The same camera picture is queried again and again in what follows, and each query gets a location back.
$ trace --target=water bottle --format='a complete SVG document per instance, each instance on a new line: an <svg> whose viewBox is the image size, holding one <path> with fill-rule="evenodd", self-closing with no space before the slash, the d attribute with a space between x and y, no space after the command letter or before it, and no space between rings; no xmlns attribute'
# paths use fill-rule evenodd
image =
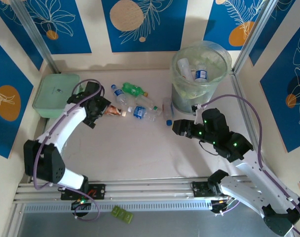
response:
<svg viewBox="0 0 300 237"><path fill-rule="evenodd" d="M207 68L204 64L199 63L197 66L195 82L207 82Z"/></svg>
<svg viewBox="0 0 300 237"><path fill-rule="evenodd" d="M142 94L139 94L136 97L136 104L145 107L147 110L156 112L158 116L160 116L160 114L162 113L162 110L158 108L158 106L156 106L151 99Z"/></svg>
<svg viewBox="0 0 300 237"><path fill-rule="evenodd" d="M173 113L173 105L172 100L169 97L165 97L163 99L163 117L166 121L166 125L171 126L172 125L172 119L174 116Z"/></svg>
<svg viewBox="0 0 300 237"><path fill-rule="evenodd" d="M181 76L188 81L194 81L194 78L191 74L190 65L187 58L181 58L178 61L178 66L180 69Z"/></svg>
<svg viewBox="0 0 300 237"><path fill-rule="evenodd" d="M111 86L116 101L121 104L121 106L127 106L128 99L121 89L118 89L116 85Z"/></svg>
<svg viewBox="0 0 300 237"><path fill-rule="evenodd" d="M157 113L151 112L142 106L130 106L128 107L128 112L133 113L133 116L138 119L143 119L151 122L155 121L157 117Z"/></svg>
<svg viewBox="0 0 300 237"><path fill-rule="evenodd" d="M129 93L133 96L138 96L139 94L142 94L144 96L148 96L148 92L144 92L142 90L141 87L139 86L136 86L136 85L133 85L133 84L130 84L128 82L125 82L123 85L122 85L122 90L125 91L126 93Z"/></svg>

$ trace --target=green plastic container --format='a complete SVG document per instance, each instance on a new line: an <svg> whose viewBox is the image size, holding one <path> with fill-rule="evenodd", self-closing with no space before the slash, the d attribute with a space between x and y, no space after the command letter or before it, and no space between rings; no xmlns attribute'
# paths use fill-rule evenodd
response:
<svg viewBox="0 0 300 237"><path fill-rule="evenodd" d="M58 118L63 112L67 100L75 85L80 81L76 74L47 75L38 87L33 108L43 118Z"/></svg>

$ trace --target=label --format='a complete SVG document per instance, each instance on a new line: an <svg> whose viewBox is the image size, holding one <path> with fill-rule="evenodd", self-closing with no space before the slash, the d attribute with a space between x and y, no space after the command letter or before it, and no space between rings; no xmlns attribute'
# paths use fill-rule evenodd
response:
<svg viewBox="0 0 300 237"><path fill-rule="evenodd" d="M172 112L172 118L174 117L174 111L173 111L173 104L171 102L171 112Z"/></svg>
<svg viewBox="0 0 300 237"><path fill-rule="evenodd" d="M121 110L116 108L113 105L108 106L108 108L106 109L106 111L104 112L105 115L121 115Z"/></svg>
<svg viewBox="0 0 300 237"><path fill-rule="evenodd" d="M115 96L119 96L119 95L121 95L121 94L123 94L123 93L124 93L124 92L122 92L121 89L118 89L118 90L114 91Z"/></svg>
<svg viewBox="0 0 300 237"><path fill-rule="evenodd" d="M134 116L136 118L142 119L142 115L145 111L146 111L145 107L137 106L134 111Z"/></svg>
<svg viewBox="0 0 300 237"><path fill-rule="evenodd" d="M199 70L199 71L196 71L196 79L198 78L203 78L203 79L207 79L207 72L204 71L204 70Z"/></svg>

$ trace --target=green plastic bottle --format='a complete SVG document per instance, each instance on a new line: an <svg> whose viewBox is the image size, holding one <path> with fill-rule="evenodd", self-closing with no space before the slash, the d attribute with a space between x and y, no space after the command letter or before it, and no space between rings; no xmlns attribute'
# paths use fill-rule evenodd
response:
<svg viewBox="0 0 300 237"><path fill-rule="evenodd" d="M133 96L138 96L139 94L142 94L142 95L144 95L144 96L146 96L146 97L148 96L148 93L147 93L147 92L144 92L144 91L141 89L141 87L136 86L136 85L132 85L132 84L130 84L130 83L128 83L128 82L125 82L125 83L123 84L122 90L123 90L124 92L126 92L126 93L129 93L129 94L133 95Z"/></svg>

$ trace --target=bottle label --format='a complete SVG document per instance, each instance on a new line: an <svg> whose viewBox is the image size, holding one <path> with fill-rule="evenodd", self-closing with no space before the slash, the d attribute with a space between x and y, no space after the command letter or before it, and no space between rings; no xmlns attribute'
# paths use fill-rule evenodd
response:
<svg viewBox="0 0 300 237"><path fill-rule="evenodd" d="M196 79L198 78L207 79L207 72L204 70L196 71Z"/></svg>
<svg viewBox="0 0 300 237"><path fill-rule="evenodd" d="M145 107L137 106L134 111L134 116L136 118L142 119L142 115L145 111L146 111Z"/></svg>
<svg viewBox="0 0 300 237"><path fill-rule="evenodd" d="M174 117L174 111L173 111L173 104L171 102L171 112L172 112L172 118Z"/></svg>
<svg viewBox="0 0 300 237"><path fill-rule="evenodd" d="M123 94L123 93L124 93L124 92L122 92L121 89L118 89L118 90L114 91L115 96L119 96L119 95L121 95L121 94Z"/></svg>

